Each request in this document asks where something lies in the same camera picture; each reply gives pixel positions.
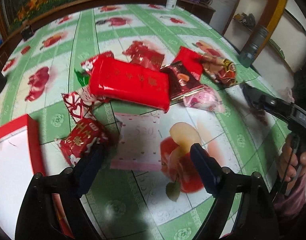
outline table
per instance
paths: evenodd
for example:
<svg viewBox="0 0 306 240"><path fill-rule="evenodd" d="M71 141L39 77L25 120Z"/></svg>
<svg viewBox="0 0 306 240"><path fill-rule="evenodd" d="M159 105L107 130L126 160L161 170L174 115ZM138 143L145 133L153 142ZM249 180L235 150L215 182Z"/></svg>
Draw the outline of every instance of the table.
<svg viewBox="0 0 306 240"><path fill-rule="evenodd" d="M133 4L77 12L42 27L30 40L21 41L3 68L8 82L0 94L0 126L25 113L39 122L48 175L68 166L54 138L66 137L75 126L61 97L61 93L81 87L74 70L82 70L82 61L107 50L112 50L117 59L129 62L130 58L122 52L134 40L165 54L164 64L172 62L180 46L202 52L196 43L204 41L236 64L238 83L245 81L278 96L261 76L239 63L237 52L220 34L182 8L169 11L162 6ZM31 49L22 55L27 46ZM29 77L40 75L37 71L41 68L47 68L49 74L45 89L42 94L29 95ZM160 115L162 138L169 136L170 127L177 122L192 125L202 138L207 129L211 137L204 139L203 147L207 149L210 141L216 142L223 166L243 174L258 171L271 188L276 175L274 158L289 133L287 126L269 114L267 126L257 121L250 114L239 86L223 89L204 74L200 81L218 90L225 113L185 108L182 102L177 102L163 114L119 100L105 103L93 113L116 141L121 126L114 112ZM25 101L27 96L32 101ZM177 202L172 202L165 193L170 180L162 172L111 170L110 157L115 150L110 148L109 158L89 193L82 198L98 232L107 239L192 239L207 216L213 197L202 189L181 193ZM236 195L223 233L232 228L240 197Z"/></svg>

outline chocolate wrapper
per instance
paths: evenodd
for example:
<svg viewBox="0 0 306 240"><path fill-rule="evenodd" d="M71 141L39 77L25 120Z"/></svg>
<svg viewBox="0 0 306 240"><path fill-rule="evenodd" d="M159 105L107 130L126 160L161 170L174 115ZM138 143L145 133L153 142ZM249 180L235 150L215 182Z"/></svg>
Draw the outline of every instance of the chocolate wrapper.
<svg viewBox="0 0 306 240"><path fill-rule="evenodd" d="M188 97L203 89L203 85L192 76L181 61L163 66L160 71L168 74L171 100Z"/></svg>
<svg viewBox="0 0 306 240"><path fill-rule="evenodd" d="M183 99L186 107L224 113L225 108L219 93L213 88L203 85L204 89Z"/></svg>
<svg viewBox="0 0 306 240"><path fill-rule="evenodd" d="M192 74L192 76L199 81L203 71L201 63L202 59L202 55L181 46L177 56L173 60L173 63L181 61L185 68Z"/></svg>
<svg viewBox="0 0 306 240"><path fill-rule="evenodd" d="M86 61L81 62L82 68L89 74L91 75L92 69L93 69L93 64L95 61L97 61L100 57L112 57L114 58L114 54L112 51L106 51L104 53L98 54L94 57L89 58Z"/></svg>
<svg viewBox="0 0 306 240"><path fill-rule="evenodd" d="M94 95L163 109L170 107L168 76L112 58L97 60L90 79Z"/></svg>
<svg viewBox="0 0 306 240"><path fill-rule="evenodd" d="M109 99L102 96L91 94L88 85L69 94L62 94L62 98L76 123L80 122L86 114L90 113L94 106L109 101Z"/></svg>
<svg viewBox="0 0 306 240"><path fill-rule="evenodd" d="M66 139L56 139L55 142L68 164L75 166L84 154L90 152L94 143L109 144L109 137L104 126L92 114L88 114Z"/></svg>
<svg viewBox="0 0 306 240"><path fill-rule="evenodd" d="M214 82L221 83L226 87L236 83L236 69L232 61L206 54L201 63L205 72Z"/></svg>
<svg viewBox="0 0 306 240"><path fill-rule="evenodd" d="M131 46L126 51L123 51L123 54L131 56L132 64L138 64L154 71L160 70L165 57L165 55L143 45L142 41L133 41Z"/></svg>

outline red and white wrapper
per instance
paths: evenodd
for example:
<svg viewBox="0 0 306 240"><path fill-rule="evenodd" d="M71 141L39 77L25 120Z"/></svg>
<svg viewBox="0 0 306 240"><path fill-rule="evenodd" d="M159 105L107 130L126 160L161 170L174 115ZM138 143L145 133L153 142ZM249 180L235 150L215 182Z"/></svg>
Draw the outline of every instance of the red and white wrapper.
<svg viewBox="0 0 306 240"><path fill-rule="evenodd" d="M81 62L82 68L89 74L91 75L92 69L93 69L93 64L95 61L99 59L99 57L112 57L114 58L114 54L112 51L106 51L104 53L98 54L94 57L89 58L86 61Z"/></svg>
<svg viewBox="0 0 306 240"><path fill-rule="evenodd" d="M186 107L224 113L225 108L219 93L213 88L203 85L204 89L192 96L183 98Z"/></svg>
<svg viewBox="0 0 306 240"><path fill-rule="evenodd" d="M94 106L109 101L109 99L106 99L103 96L95 96L91 94L88 85L69 94L62 94L62 98L70 115L76 123L81 121L86 114L90 113Z"/></svg>
<svg viewBox="0 0 306 240"><path fill-rule="evenodd" d="M88 114L66 139L55 139L55 142L68 164L75 166L83 155L90 152L94 143L109 144L109 137L104 126L92 114Z"/></svg>

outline plastic wrapper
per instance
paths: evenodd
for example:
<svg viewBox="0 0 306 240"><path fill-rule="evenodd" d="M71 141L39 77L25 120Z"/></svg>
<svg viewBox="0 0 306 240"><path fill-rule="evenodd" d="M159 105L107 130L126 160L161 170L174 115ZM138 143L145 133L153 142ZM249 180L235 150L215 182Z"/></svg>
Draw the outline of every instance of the plastic wrapper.
<svg viewBox="0 0 306 240"><path fill-rule="evenodd" d="M84 71L84 72L80 72L80 71L76 71L74 70L75 74L76 74L76 77L77 77L77 80L78 82L80 83L80 85L82 87L86 86L89 84L89 81L90 81L90 75Z"/></svg>
<svg viewBox="0 0 306 240"><path fill-rule="evenodd" d="M186 107L224 113L225 108L219 93L213 88L203 85L204 89L183 99Z"/></svg>
<svg viewBox="0 0 306 240"><path fill-rule="evenodd" d="M203 69L213 79L226 87L235 85L236 69L234 63L229 59L205 54L201 60Z"/></svg>
<svg viewBox="0 0 306 240"><path fill-rule="evenodd" d="M94 143L109 144L109 137L104 126L92 114L77 123L66 139L56 139L66 161L75 166L76 163L91 150Z"/></svg>
<svg viewBox="0 0 306 240"><path fill-rule="evenodd" d="M173 63L181 61L192 76L199 81L203 71L202 59L203 56L201 54L181 46Z"/></svg>
<svg viewBox="0 0 306 240"><path fill-rule="evenodd" d="M168 74L171 100L182 99L203 89L203 85L192 76L181 61L163 66L160 71Z"/></svg>
<svg viewBox="0 0 306 240"><path fill-rule="evenodd" d="M123 51L123 54L131 56L132 64L138 64L154 71L160 70L165 56L155 50L149 49L143 45L142 41L133 41L130 47L126 51Z"/></svg>
<svg viewBox="0 0 306 240"><path fill-rule="evenodd" d="M114 54L112 51L106 51L104 53L98 54L94 57L89 58L86 61L81 62L82 68L89 74L91 75L92 69L93 69L93 64L95 61L97 61L100 57L112 57L114 58Z"/></svg>
<svg viewBox="0 0 306 240"><path fill-rule="evenodd" d="M94 64L90 79L94 95L163 109L170 107L169 82L165 73L102 57Z"/></svg>
<svg viewBox="0 0 306 240"><path fill-rule="evenodd" d="M160 171L159 117L118 113L114 116L122 122L122 128L111 169Z"/></svg>
<svg viewBox="0 0 306 240"><path fill-rule="evenodd" d="M76 123L81 121L86 114L90 113L94 106L109 101L109 99L102 96L91 94L88 85L77 91L62 94L62 98L70 115Z"/></svg>

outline sleeve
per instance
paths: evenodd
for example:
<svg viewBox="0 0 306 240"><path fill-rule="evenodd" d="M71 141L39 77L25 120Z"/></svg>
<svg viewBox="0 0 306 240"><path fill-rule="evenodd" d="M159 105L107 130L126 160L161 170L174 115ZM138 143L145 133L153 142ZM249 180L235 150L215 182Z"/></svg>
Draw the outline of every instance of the sleeve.
<svg viewBox="0 0 306 240"><path fill-rule="evenodd" d="M295 223L305 204L306 173L297 179L289 196L277 195L274 201L274 209L280 228L289 228Z"/></svg>

